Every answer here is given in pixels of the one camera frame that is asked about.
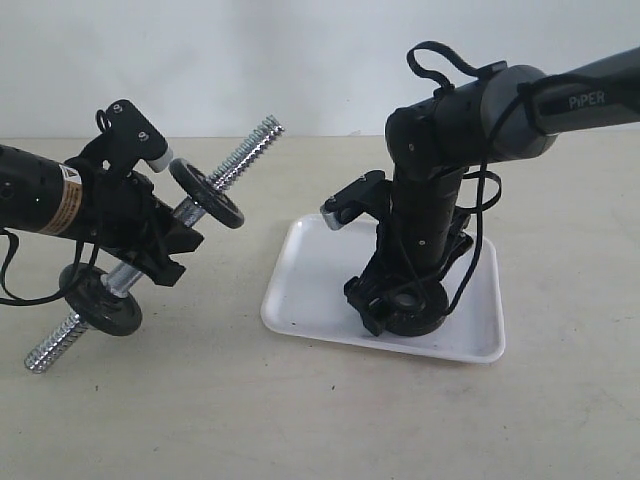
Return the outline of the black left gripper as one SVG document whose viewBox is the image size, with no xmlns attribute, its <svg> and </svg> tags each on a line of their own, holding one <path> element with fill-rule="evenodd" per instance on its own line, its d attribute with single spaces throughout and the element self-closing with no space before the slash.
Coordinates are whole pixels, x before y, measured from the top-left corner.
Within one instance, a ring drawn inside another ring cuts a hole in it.
<svg viewBox="0 0 640 480">
<path fill-rule="evenodd" d="M 186 267 L 171 255 L 194 252 L 204 236 L 154 195 L 145 175 L 113 183 L 104 169 L 81 169 L 81 202 L 74 217 L 74 256 L 92 245 L 141 270 L 159 286 L 173 287 Z"/>
</svg>

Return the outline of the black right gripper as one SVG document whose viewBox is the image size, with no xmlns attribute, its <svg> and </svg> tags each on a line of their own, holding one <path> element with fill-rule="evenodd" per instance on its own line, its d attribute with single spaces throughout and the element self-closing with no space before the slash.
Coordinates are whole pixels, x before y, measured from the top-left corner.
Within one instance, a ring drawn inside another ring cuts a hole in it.
<svg viewBox="0 0 640 480">
<path fill-rule="evenodd" d="M 389 289 L 420 282 L 421 309 L 446 310 L 449 297 L 442 284 L 453 264 L 473 248 L 465 232 L 470 216 L 387 217 L 376 227 L 376 244 L 367 275 L 352 277 L 343 287 L 366 330 L 374 336 L 389 332 L 394 313 Z"/>
</svg>

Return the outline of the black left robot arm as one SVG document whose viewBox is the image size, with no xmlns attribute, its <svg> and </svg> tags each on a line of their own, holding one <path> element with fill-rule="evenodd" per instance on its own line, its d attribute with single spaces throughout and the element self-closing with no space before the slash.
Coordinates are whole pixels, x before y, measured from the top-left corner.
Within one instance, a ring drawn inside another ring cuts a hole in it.
<svg viewBox="0 0 640 480">
<path fill-rule="evenodd" d="M 196 251 L 204 236 L 173 215 L 154 185 L 130 169 L 113 177 L 101 160 L 63 163 L 1 147 L 1 225 L 90 244 L 172 287 L 186 268 L 173 260 Z"/>
</svg>

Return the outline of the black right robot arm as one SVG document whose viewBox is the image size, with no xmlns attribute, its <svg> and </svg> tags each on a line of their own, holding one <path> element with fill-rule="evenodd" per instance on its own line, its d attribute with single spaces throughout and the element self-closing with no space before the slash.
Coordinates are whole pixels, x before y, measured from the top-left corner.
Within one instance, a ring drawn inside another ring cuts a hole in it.
<svg viewBox="0 0 640 480">
<path fill-rule="evenodd" d="M 560 74 L 503 61 L 476 68 L 449 47 L 426 41 L 469 77 L 462 86 L 422 67 L 432 96 L 396 109 L 385 141 L 393 162 L 386 175 L 360 176 L 323 206 L 335 229 L 367 214 L 376 220 L 375 250 L 343 291 L 373 335 L 404 337 L 438 329 L 460 302 L 443 280 L 464 255 L 478 260 L 481 225 L 494 205 L 485 197 L 495 179 L 489 165 L 543 155 L 565 132 L 635 123 L 639 119 L 639 52 L 630 49 Z"/>
</svg>

